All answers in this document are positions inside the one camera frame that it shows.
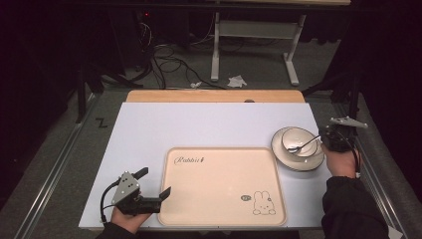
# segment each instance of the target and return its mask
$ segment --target spoon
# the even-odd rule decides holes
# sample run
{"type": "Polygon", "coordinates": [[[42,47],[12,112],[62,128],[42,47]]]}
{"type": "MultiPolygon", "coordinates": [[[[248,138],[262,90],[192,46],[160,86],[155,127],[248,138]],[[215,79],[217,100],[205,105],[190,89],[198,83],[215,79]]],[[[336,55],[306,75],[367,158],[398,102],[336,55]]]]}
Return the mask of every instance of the spoon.
{"type": "Polygon", "coordinates": [[[296,146],[296,147],[289,147],[288,148],[288,152],[289,153],[296,153],[298,151],[300,151],[304,146],[308,145],[310,142],[313,142],[315,139],[317,139],[319,137],[319,135],[313,137],[313,139],[309,140],[308,142],[306,142],[304,145],[302,146],[296,146]]]}

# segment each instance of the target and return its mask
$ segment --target white tabletop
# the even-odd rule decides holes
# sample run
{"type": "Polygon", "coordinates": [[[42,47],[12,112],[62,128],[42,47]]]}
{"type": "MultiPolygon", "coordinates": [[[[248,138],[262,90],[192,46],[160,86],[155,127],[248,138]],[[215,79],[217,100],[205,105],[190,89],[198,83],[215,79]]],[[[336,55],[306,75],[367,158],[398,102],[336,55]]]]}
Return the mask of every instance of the white tabletop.
{"type": "MultiPolygon", "coordinates": [[[[312,110],[304,103],[123,103],[79,226],[103,229],[102,194],[124,171],[135,173],[148,167],[149,173],[138,181],[140,191],[146,197],[158,196],[166,153],[172,147],[271,148],[273,135],[285,126],[317,134],[312,110]]],[[[278,170],[287,208],[287,221],[280,229],[319,228],[321,199],[330,178],[325,163],[313,171],[297,172],[278,162],[278,170]]],[[[108,193],[105,206],[114,192],[112,189],[108,193]]],[[[111,208],[106,209],[108,220],[110,214],[111,208]]],[[[156,214],[142,227],[175,229],[160,224],[156,214]]]]}

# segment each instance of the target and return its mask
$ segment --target bowl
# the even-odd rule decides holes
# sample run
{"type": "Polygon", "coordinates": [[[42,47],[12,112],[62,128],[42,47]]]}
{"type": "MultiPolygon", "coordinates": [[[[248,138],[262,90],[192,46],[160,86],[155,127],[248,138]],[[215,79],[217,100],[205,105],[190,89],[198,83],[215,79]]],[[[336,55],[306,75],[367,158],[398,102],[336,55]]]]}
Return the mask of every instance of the bowl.
{"type": "Polygon", "coordinates": [[[307,131],[306,129],[300,127],[292,127],[283,133],[282,136],[282,149],[291,153],[297,157],[309,157],[314,155],[317,152],[317,140],[314,140],[297,152],[289,152],[288,148],[294,148],[298,146],[303,146],[310,140],[315,138],[311,132],[307,131]]]}

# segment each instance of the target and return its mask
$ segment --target robotic arm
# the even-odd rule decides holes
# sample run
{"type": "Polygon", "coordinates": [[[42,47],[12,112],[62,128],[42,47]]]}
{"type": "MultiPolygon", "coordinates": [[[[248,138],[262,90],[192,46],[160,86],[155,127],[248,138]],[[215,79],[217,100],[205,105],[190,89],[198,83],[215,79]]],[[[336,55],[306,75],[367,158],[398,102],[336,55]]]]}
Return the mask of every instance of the robotic arm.
{"type": "Polygon", "coordinates": [[[159,213],[161,209],[161,202],[164,201],[171,191],[168,187],[161,192],[158,197],[143,197],[140,195],[139,183],[137,179],[142,178],[148,173],[148,168],[145,167],[135,174],[125,172],[118,181],[112,183],[104,192],[101,202],[102,222],[106,223],[104,215],[104,199],[107,192],[113,187],[117,186],[111,205],[116,206],[123,214],[142,214],[142,213],[159,213]]]}

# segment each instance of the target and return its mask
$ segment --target bunny illustration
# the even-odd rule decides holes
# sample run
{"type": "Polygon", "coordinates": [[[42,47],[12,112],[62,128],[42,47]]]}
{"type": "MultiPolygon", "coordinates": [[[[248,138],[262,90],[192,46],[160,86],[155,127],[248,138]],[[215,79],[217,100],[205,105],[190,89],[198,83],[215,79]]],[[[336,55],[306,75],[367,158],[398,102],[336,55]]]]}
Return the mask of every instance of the bunny illustration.
{"type": "Polygon", "coordinates": [[[268,191],[256,191],[254,194],[255,203],[254,203],[254,214],[255,215],[274,215],[276,210],[274,210],[274,204],[271,200],[270,193],[268,191]]]}

